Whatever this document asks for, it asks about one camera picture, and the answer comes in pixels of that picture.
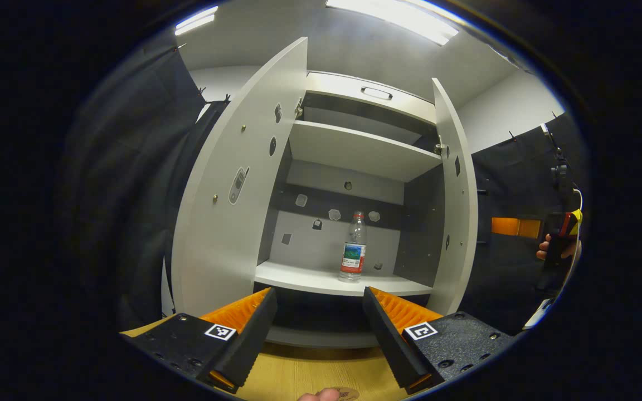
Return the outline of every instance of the cabinet door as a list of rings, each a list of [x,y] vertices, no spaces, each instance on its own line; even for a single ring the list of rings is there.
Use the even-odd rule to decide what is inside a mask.
[[[477,244],[477,184],[464,129],[448,94],[436,78],[437,132],[442,152],[445,185],[445,220],[440,261],[427,307],[443,315],[457,312],[467,288]]]
[[[257,71],[224,110],[194,163],[173,240],[178,312],[203,315],[252,294],[274,180],[305,93],[306,52],[307,38],[300,38]],[[245,179],[231,200],[240,169]]]

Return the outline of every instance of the drawer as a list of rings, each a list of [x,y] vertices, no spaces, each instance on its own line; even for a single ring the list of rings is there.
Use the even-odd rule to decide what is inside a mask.
[[[306,92],[364,102],[435,125],[435,105],[417,96],[364,79],[310,72],[306,76]]]

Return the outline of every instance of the cable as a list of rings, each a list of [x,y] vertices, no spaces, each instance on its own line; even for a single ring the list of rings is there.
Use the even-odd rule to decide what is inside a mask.
[[[581,202],[578,204],[578,210],[583,213],[583,194],[581,194],[581,190],[578,189],[578,187],[573,189],[574,193],[578,193],[578,197],[581,198]],[[578,227],[576,228],[576,249],[573,250],[573,256],[571,257],[571,266],[568,268],[568,274],[566,274],[566,278],[563,280],[563,284],[561,285],[562,289],[564,285],[566,285],[566,282],[568,281],[569,277],[571,277],[571,274],[573,274],[573,267],[576,265],[576,256],[578,255],[578,249],[581,247],[581,222],[578,222]]]

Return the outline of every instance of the ceiling light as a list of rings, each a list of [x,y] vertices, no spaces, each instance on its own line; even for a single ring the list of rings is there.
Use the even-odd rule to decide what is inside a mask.
[[[432,12],[436,13],[439,16],[443,16],[444,18],[447,18],[448,20],[451,20],[451,21],[453,21],[455,23],[458,23],[459,25],[464,25],[465,24],[464,21],[462,21],[462,19],[459,18],[459,16],[456,16],[455,14],[449,12],[448,10],[445,10],[444,8],[440,8],[440,7],[436,6],[436,5],[434,5],[433,3],[425,2],[425,0],[403,0],[403,1],[407,2],[407,3],[411,3],[411,4],[416,5],[418,7],[425,8],[428,11],[432,11]],[[453,28],[453,30],[455,31],[455,33],[453,33],[453,36],[454,36],[454,35],[456,35],[457,30],[455,30],[454,28]]]
[[[183,28],[180,28],[180,30],[175,31],[175,35],[180,35],[181,33],[185,33],[189,30],[193,30],[194,28],[197,28],[198,26],[203,26],[207,22],[212,22],[215,20],[215,15],[212,14],[210,16],[206,16],[205,18],[196,20],[192,23],[188,23],[187,25],[183,26]]]
[[[449,38],[457,34],[455,28],[439,20],[436,16],[396,0],[328,0],[326,7],[342,8],[380,18],[425,36],[439,45],[446,44]]]
[[[179,35],[180,33],[187,32],[191,30],[192,28],[197,28],[200,25],[204,25],[207,22],[214,21],[214,14],[215,11],[217,11],[218,6],[214,6],[212,8],[208,8],[207,10],[200,11],[196,13],[195,15],[191,16],[190,18],[187,18],[185,21],[182,21],[181,23],[178,23],[175,25],[175,34]]]

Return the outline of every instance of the hand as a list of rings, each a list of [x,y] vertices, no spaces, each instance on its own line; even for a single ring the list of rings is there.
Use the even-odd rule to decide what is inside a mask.
[[[316,395],[309,393],[303,394],[298,401],[338,401],[340,397],[341,393],[339,393],[338,390],[334,388],[324,388],[316,393]]]
[[[546,234],[546,241],[539,244],[539,251],[537,251],[537,257],[543,261],[546,259],[546,251],[548,251],[548,242],[551,241],[551,236]],[[573,256],[573,253],[576,252],[576,258],[581,254],[581,241],[573,241],[570,246],[566,247],[565,250],[561,253],[561,259],[566,259],[566,257]]]

